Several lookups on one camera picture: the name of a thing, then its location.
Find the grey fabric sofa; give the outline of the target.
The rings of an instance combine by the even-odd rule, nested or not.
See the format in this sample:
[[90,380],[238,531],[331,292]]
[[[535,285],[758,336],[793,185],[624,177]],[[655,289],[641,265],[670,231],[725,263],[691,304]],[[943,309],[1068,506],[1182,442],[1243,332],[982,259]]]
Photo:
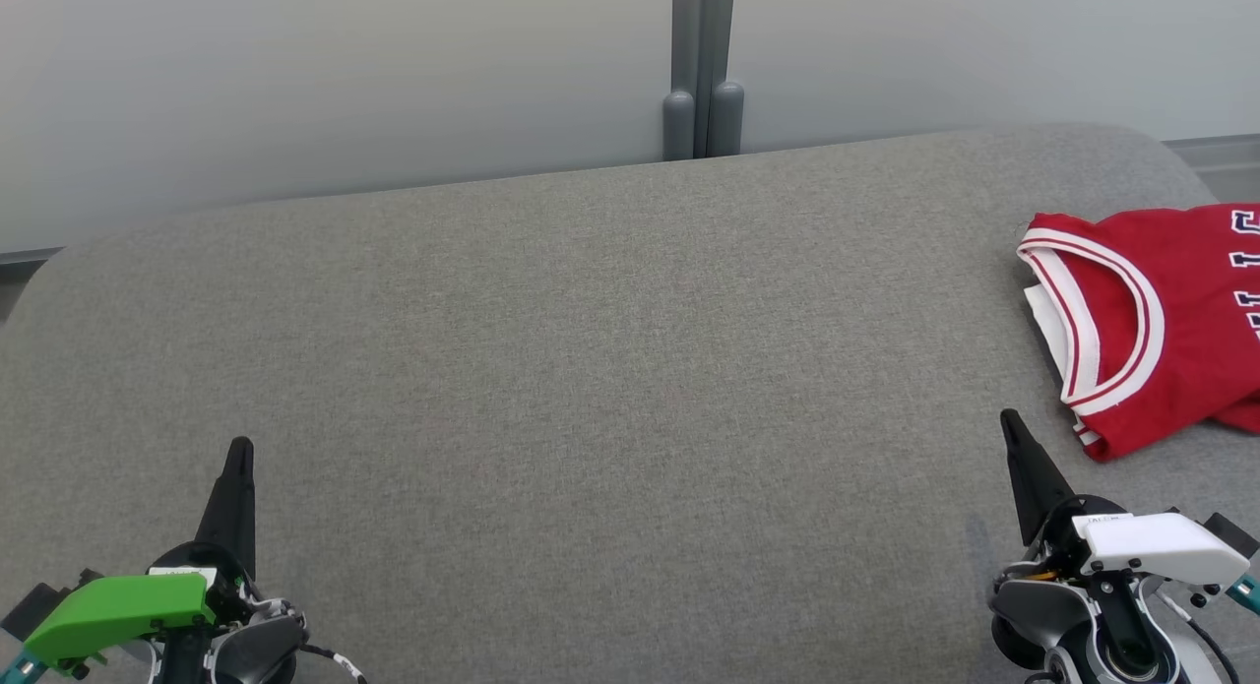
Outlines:
[[370,684],[1013,684],[999,427],[1260,537],[1260,440],[1094,464],[1016,244],[1210,204],[1089,123],[198,212],[67,246],[0,326],[0,616],[194,535],[256,447],[261,590]]

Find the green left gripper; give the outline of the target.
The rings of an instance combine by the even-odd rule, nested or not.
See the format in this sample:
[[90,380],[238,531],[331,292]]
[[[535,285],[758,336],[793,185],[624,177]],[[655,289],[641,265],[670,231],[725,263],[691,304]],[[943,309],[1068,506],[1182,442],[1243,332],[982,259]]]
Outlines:
[[242,618],[255,576],[255,445],[237,436],[195,540],[166,550],[144,574],[84,577],[23,650],[69,675],[127,641],[215,632]]

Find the red jersey with white sleeves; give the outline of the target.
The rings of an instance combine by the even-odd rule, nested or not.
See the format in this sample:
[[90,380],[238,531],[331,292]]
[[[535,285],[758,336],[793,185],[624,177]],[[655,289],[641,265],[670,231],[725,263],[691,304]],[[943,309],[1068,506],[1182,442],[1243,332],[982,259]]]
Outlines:
[[1017,257],[1090,459],[1206,419],[1260,435],[1260,203],[1040,214]]

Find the grey partition post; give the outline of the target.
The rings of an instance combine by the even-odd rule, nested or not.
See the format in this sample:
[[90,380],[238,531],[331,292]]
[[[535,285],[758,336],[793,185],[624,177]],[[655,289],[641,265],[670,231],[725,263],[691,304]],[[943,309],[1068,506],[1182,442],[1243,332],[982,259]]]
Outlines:
[[670,91],[662,102],[662,159],[737,155],[743,86],[730,78],[735,0],[673,0]]

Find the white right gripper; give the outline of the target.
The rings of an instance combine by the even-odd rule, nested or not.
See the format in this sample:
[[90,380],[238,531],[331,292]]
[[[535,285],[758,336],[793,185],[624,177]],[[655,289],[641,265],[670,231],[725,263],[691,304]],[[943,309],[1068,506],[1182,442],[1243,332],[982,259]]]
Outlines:
[[1021,413],[999,414],[1023,545],[1043,545],[1062,578],[1154,574],[1189,586],[1228,586],[1250,558],[1179,511],[1135,515],[1106,499],[1076,495]]

